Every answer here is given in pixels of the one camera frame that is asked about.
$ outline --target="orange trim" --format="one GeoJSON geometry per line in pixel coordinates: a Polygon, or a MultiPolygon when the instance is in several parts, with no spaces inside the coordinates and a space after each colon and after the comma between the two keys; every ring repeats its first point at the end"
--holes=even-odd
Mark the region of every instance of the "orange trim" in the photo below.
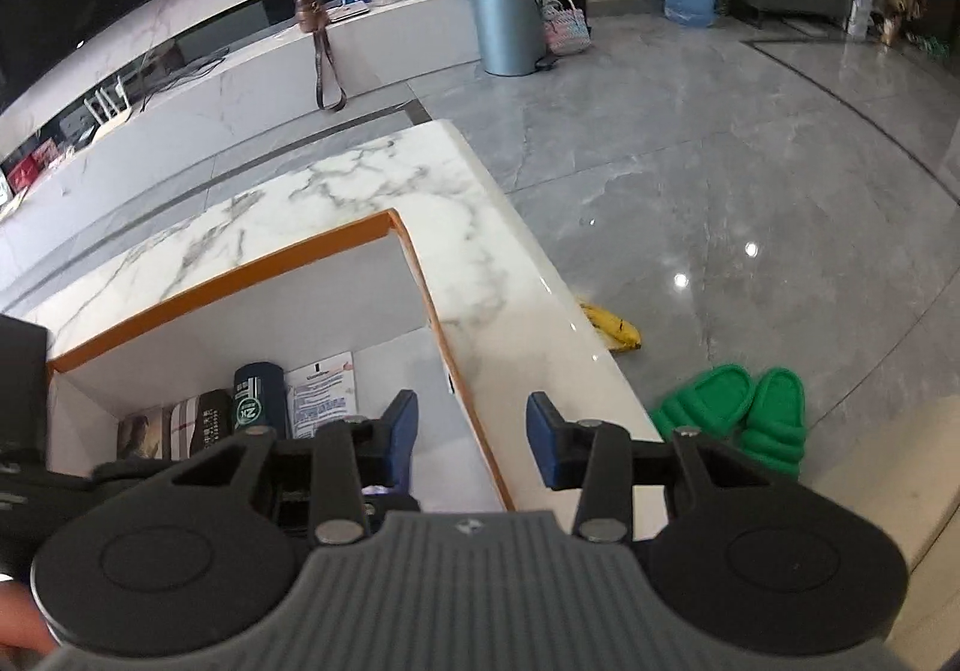
{"type": "Polygon", "coordinates": [[[299,244],[293,244],[268,254],[265,257],[254,260],[240,268],[229,270],[223,275],[211,278],[203,284],[199,284],[193,289],[187,289],[185,292],[176,294],[169,300],[147,308],[146,311],[136,313],[117,326],[101,332],[92,339],[65,352],[61,356],[47,363],[47,374],[50,378],[53,373],[68,373],[71,370],[78,369],[88,361],[94,360],[108,351],[122,346],[124,343],[140,337],[141,335],[154,330],[157,327],[173,321],[186,313],[197,311],[212,302],[229,297],[229,295],[241,292],[242,289],[248,289],[263,281],[276,278],[278,275],[302,268],[304,265],[318,262],[318,260],[334,254],[339,254],[347,249],[359,245],[368,244],[380,238],[385,238],[391,232],[397,234],[400,244],[403,246],[406,254],[407,263],[413,271],[416,284],[421,290],[424,307],[427,311],[427,317],[430,326],[433,328],[440,345],[440,354],[443,355],[443,361],[450,371],[450,378],[453,380],[454,388],[463,399],[464,407],[467,409],[470,425],[472,425],[474,434],[480,444],[487,465],[493,475],[493,482],[496,485],[497,492],[503,501],[503,505],[508,511],[515,511],[514,500],[507,489],[506,481],[500,468],[493,458],[493,451],[488,444],[487,437],[483,431],[483,425],[479,417],[473,410],[473,401],[470,397],[469,388],[464,381],[463,376],[457,369],[457,363],[453,359],[449,343],[443,335],[443,327],[440,326],[440,316],[433,305],[433,299],[430,297],[429,289],[426,287],[424,279],[424,270],[421,268],[419,259],[416,258],[413,240],[407,231],[406,225],[400,220],[400,214],[396,210],[387,210],[369,215],[361,220],[354,221],[344,226],[337,227],[321,235],[307,238],[299,244]]]}

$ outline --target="pair of green slippers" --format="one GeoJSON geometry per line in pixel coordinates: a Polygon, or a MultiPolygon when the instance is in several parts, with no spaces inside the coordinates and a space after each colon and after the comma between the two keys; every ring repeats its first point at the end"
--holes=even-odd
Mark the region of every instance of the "pair of green slippers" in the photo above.
{"type": "Polygon", "coordinates": [[[667,397],[650,418],[665,441],[684,426],[717,439],[739,432],[736,446],[748,457],[800,475],[806,444],[803,382],[785,367],[774,367],[759,382],[738,364],[715,367],[667,397]]]}

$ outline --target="brown strap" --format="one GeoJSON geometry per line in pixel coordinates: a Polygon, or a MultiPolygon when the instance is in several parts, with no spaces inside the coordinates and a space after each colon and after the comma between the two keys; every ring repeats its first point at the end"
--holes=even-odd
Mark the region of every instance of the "brown strap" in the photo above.
{"type": "Polygon", "coordinates": [[[317,107],[321,110],[328,110],[331,113],[336,113],[338,110],[344,109],[344,106],[347,105],[347,92],[344,91],[344,87],[340,85],[340,78],[337,77],[337,65],[333,63],[333,51],[330,49],[330,37],[326,34],[326,14],[323,13],[323,17],[320,18],[320,28],[313,33],[313,49],[316,53],[317,60],[317,107]],[[330,71],[333,73],[333,80],[336,83],[337,88],[340,89],[340,101],[335,105],[325,105],[323,103],[323,59],[326,59],[330,64],[330,71]]]}

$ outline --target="trash can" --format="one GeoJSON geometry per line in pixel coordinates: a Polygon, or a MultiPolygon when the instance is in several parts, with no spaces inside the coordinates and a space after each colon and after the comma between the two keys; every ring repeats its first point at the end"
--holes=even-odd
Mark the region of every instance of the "trash can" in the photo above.
{"type": "Polygon", "coordinates": [[[544,0],[473,0],[483,69],[529,75],[546,53],[544,0]]]}

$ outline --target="banana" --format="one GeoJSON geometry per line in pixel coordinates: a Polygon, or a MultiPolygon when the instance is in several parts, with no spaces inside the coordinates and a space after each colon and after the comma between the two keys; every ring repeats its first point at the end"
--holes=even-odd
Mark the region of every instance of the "banana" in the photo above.
{"type": "Polygon", "coordinates": [[[580,303],[590,324],[599,332],[607,348],[614,354],[621,351],[632,351],[642,345],[640,330],[637,330],[629,321],[616,316],[615,313],[590,305],[580,303]]]}

